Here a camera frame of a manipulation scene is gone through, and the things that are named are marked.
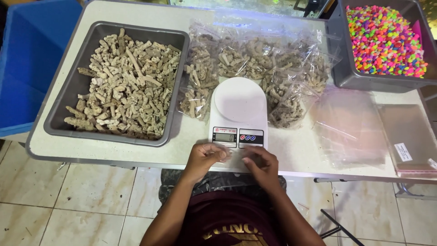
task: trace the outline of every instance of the black chair leg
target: black chair leg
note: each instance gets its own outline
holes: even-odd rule
[[[331,230],[329,230],[329,231],[327,231],[327,232],[325,232],[325,233],[322,233],[322,234],[320,234],[320,237],[323,239],[323,238],[326,238],[326,237],[329,237],[330,235],[332,235],[332,234],[335,234],[335,233],[337,233],[337,232],[339,232],[339,231],[342,231],[342,232],[344,232],[350,239],[352,239],[352,241],[354,241],[358,246],[364,246],[364,244],[362,244],[356,237],[354,237],[354,235],[352,235],[350,232],[348,232],[342,225],[340,225],[333,217],[331,217],[331,215],[329,215],[328,213],[326,213],[326,211],[325,210],[323,210],[323,209],[320,209],[320,211],[326,216],[326,217],[328,217],[328,219],[330,220],[330,221],[332,221],[332,223],[334,223],[335,224],[335,228],[334,229],[331,229]]]

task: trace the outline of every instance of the white table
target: white table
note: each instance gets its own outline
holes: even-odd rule
[[[51,136],[44,131],[43,123],[67,77],[88,29],[94,22],[110,21],[188,32],[192,18],[203,23],[212,23],[213,17],[213,11],[192,8],[101,0],[89,3],[76,25],[67,51],[29,134],[26,143],[28,154],[32,158],[49,161],[183,169],[191,146],[208,138],[208,126],[204,122],[182,116],[179,113],[175,115],[173,120],[170,141],[160,148]],[[278,25],[281,24],[312,25],[317,29],[325,30],[324,21],[311,19],[280,18]],[[421,106],[423,114],[426,115],[421,97],[416,90],[405,94],[376,92],[375,98],[377,103],[418,104]],[[302,124],[303,126],[298,130],[269,129],[269,151],[275,154],[279,160],[280,175],[398,183],[437,183],[437,180],[430,179],[399,179],[388,155],[386,164],[382,168],[365,166],[343,170],[335,169],[322,162],[318,141],[315,133],[311,130],[310,118],[306,117]],[[216,163],[211,170],[247,172],[241,162]]]

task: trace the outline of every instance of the blue plastic bin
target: blue plastic bin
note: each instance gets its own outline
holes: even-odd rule
[[[75,0],[9,7],[0,51],[0,137],[31,130],[81,11]]]

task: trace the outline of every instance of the camouflage pants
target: camouflage pants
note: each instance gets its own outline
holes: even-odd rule
[[[159,199],[164,205],[172,189],[179,180],[183,170],[162,169]],[[287,182],[278,176],[281,187],[286,190]],[[194,185],[191,196],[216,190],[235,191],[259,203],[271,207],[267,193],[257,185],[251,174],[233,172],[208,172],[205,177]]]

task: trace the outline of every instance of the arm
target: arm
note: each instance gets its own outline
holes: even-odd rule
[[[224,159],[226,153],[214,144],[195,144],[187,166],[160,213],[147,228],[139,246],[171,246],[176,242],[184,222],[194,184],[209,168]]]
[[[326,246],[316,231],[296,209],[277,178],[278,161],[276,156],[263,147],[247,147],[248,151],[259,155],[265,166],[259,168],[249,157],[244,164],[255,177],[258,184],[267,192],[276,217],[281,225],[288,245]]]

